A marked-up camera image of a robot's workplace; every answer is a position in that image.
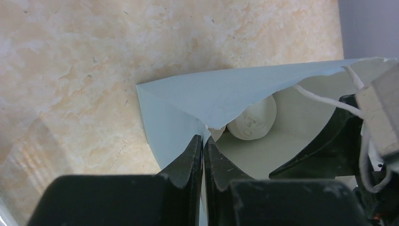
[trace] white round object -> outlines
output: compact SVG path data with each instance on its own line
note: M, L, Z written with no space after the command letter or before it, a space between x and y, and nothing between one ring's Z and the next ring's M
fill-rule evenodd
M246 108L236 119L227 124L227 128L239 139L259 139L269 132L276 115L276 101L273 96L268 96Z
M223 134L224 130L226 129L226 126L223 126L221 129L211 129L209 128L209 132L211 132L211 136L213 140L216 142Z

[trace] plastic lid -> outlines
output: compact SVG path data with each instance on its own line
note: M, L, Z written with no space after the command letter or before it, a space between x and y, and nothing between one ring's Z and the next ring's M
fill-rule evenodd
M223 134L224 130L226 129L226 126L223 126L221 129L211 129L209 128L209 132L211 132L211 136L213 140L216 142Z
M273 96L268 96L246 108L236 119L227 124L227 128L239 139L259 139L270 131L276 115L276 101Z

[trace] gray wall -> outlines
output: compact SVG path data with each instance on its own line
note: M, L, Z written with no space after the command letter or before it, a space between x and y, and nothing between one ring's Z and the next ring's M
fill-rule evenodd
M399 0L339 0L344 57L399 58Z

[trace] marble countertop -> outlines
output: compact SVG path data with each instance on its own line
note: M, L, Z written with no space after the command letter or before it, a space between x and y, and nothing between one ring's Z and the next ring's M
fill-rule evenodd
M60 175L158 172L137 83L342 57L337 0L3 0L1 198L22 225Z

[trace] white cable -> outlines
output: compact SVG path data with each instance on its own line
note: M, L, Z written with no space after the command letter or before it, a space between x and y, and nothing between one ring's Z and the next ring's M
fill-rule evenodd
M343 69L349 74L349 76L352 79L353 85L357 90L360 90L361 88L364 87L364 83L360 80L359 76L352 70L351 67L349 66L343 66ZM316 101L323 102L325 104L333 105L335 107L339 107L342 109L345 109L352 114L358 116L359 118L364 120L363 117L363 112L351 105L327 98L327 97L320 97L312 92L309 92L302 88L300 85L296 84L293 86L296 90L298 90L301 94L304 96L311 98ZM389 168L386 168L386 176L385 178L377 185L373 186L371 183L371 179L368 174L368 168L369 168L369 157L368 157L368 147L370 143L370 134L368 130L366 129L365 124L363 123L362 125L365 129L363 131L363 136L362 136L362 142L361 142L361 147L360 147L360 154L359 154L359 170L360 170L360 178L362 180L362 183L365 187L366 190L368 190L371 193L377 193L381 191L391 180L392 178L392 172Z

